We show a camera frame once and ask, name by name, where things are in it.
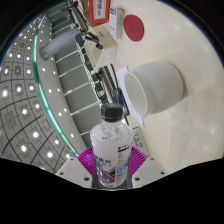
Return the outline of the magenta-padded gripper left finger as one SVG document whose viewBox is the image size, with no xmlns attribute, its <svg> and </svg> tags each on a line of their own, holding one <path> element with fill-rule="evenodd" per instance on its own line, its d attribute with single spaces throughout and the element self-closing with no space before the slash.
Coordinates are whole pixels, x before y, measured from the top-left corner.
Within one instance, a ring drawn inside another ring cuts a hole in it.
<svg viewBox="0 0 224 224">
<path fill-rule="evenodd" d="M 93 149 L 89 147 L 78 157 L 69 158 L 56 175 L 81 187 L 91 188 L 95 175 Z"/>
</svg>

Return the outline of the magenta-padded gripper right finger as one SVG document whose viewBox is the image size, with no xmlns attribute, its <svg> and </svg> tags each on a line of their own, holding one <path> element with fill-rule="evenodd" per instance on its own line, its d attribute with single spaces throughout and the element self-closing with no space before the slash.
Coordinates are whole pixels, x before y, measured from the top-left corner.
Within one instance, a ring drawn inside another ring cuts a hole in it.
<svg viewBox="0 0 224 224">
<path fill-rule="evenodd" d="M 129 173 L 133 187 L 143 187 L 166 176 L 166 171 L 156 159 L 147 157 L 135 147 L 131 149 Z"/>
</svg>

